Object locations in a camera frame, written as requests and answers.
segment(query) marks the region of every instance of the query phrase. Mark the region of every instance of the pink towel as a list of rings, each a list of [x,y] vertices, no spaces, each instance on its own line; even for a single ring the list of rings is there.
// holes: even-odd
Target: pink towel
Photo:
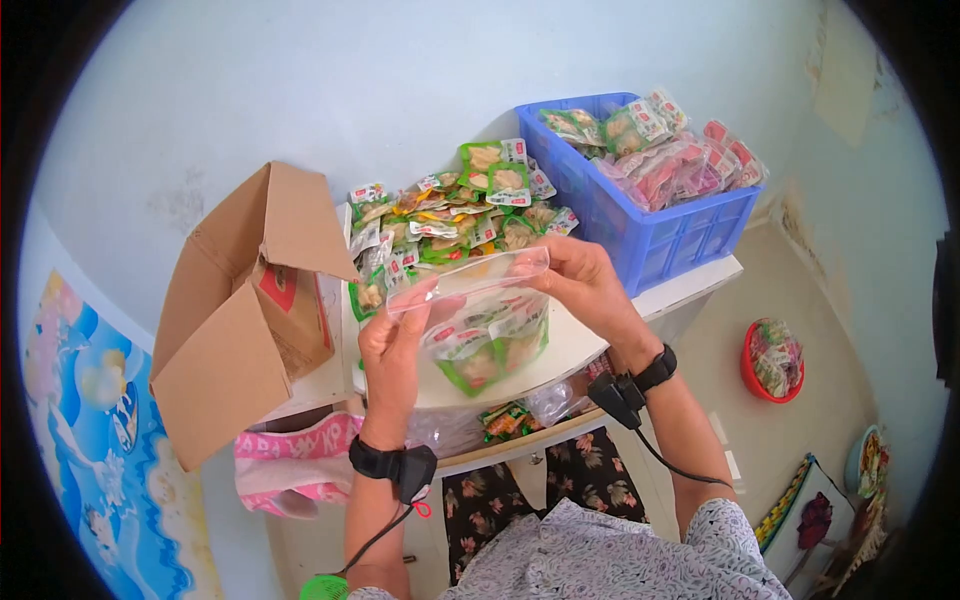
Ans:
[[[338,411],[293,433],[241,433],[233,443],[235,481],[247,510],[315,518],[317,501],[346,504],[347,456],[363,417]]]

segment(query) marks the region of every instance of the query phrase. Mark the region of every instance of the floral pants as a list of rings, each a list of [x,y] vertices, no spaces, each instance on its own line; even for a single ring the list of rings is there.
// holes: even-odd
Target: floral pants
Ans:
[[[476,556],[514,520],[550,512],[561,498],[639,523],[649,522],[634,482],[606,427],[551,445],[546,452],[546,510],[535,511],[503,463],[444,477],[450,583],[456,585]]]

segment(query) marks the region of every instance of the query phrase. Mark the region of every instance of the blue plastic crate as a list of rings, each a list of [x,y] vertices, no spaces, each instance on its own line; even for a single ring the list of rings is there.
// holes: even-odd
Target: blue plastic crate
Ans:
[[[565,98],[514,108],[527,152],[557,188],[551,200],[569,206],[574,233],[603,246],[631,298],[658,283],[733,252],[763,186],[745,187],[658,212],[638,208],[616,185],[539,120],[541,108],[582,108],[599,119],[629,92]]]

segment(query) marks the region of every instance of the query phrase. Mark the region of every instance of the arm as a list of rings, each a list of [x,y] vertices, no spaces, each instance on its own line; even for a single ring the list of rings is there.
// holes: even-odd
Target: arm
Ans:
[[[574,317],[610,342],[631,372],[640,373],[650,366],[663,352],[663,343],[627,298],[606,251],[596,244],[553,235],[537,244],[550,250],[551,270],[532,286],[562,302]],[[723,446],[680,374],[675,373],[646,396],[663,458],[687,472],[730,482]],[[672,472],[671,476],[682,536],[704,502],[718,497],[736,500],[726,486]]]
[[[381,311],[360,332],[358,340],[367,375],[367,416],[360,439],[380,450],[401,450],[407,421],[417,401],[417,350],[429,309],[407,312],[391,321]],[[395,518],[401,507],[393,482],[353,474],[347,504],[344,557],[350,560]],[[403,564],[403,524],[378,540],[347,573],[350,590],[381,588],[394,597],[410,597],[410,580]]]

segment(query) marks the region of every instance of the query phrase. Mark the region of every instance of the green plastic basket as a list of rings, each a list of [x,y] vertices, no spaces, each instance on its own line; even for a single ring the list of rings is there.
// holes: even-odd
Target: green plastic basket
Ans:
[[[300,600],[344,600],[347,596],[347,580],[336,575],[317,575],[300,589]]]

